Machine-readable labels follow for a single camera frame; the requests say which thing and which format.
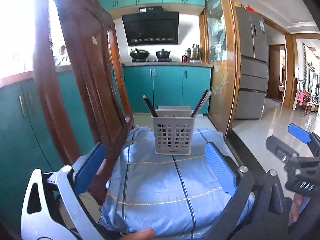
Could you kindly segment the person's right hand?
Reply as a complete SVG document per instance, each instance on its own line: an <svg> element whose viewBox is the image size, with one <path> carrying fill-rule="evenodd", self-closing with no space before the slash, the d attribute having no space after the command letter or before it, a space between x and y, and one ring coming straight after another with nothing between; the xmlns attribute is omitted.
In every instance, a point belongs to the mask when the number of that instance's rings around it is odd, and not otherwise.
<svg viewBox="0 0 320 240"><path fill-rule="evenodd" d="M295 193L293 197L293 202L291 205L290 213L289 213L289 222L290 223L295 223L300 215L300 206L304 200L304 197L300 194Z"/></svg>

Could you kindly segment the person's left hand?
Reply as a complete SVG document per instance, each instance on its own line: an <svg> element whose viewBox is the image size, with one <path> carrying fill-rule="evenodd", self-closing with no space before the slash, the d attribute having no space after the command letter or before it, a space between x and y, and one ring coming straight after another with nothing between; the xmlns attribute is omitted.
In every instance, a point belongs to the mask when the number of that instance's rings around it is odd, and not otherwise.
<svg viewBox="0 0 320 240"><path fill-rule="evenodd" d="M119 240L152 240L154 234L155 232L152 228L144 228L134 233L124 235Z"/></svg>

